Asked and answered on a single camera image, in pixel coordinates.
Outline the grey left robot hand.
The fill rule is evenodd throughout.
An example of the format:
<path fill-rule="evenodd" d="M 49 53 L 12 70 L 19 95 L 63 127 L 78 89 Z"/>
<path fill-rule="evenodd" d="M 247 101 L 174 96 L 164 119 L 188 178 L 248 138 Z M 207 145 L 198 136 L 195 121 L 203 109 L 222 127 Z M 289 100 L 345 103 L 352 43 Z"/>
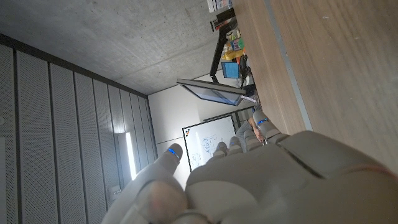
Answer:
<path fill-rule="evenodd" d="M 397 176 L 355 148 L 313 131 L 279 131 L 254 113 L 246 132 L 193 169 L 182 187 L 172 144 L 128 183 L 104 223 L 396 223 Z"/>

